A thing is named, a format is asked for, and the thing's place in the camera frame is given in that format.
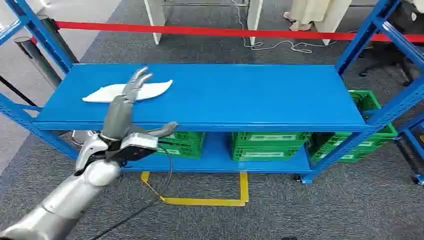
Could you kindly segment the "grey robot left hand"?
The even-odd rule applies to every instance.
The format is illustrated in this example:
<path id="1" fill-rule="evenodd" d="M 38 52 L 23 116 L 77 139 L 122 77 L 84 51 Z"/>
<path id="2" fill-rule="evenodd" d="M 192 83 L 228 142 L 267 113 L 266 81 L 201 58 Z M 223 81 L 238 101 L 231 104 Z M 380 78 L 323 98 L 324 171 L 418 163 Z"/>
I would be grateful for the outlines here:
<path id="1" fill-rule="evenodd" d="M 133 105 L 138 91 L 143 84 L 152 77 L 148 67 L 138 69 L 129 79 L 120 95 L 116 96 L 109 104 L 104 119 L 101 135 L 110 140 L 122 140 L 131 133 L 148 134 L 153 137 L 163 138 L 173 134 L 178 127 L 177 122 L 169 122 L 158 129 L 145 130 L 132 124 Z"/>

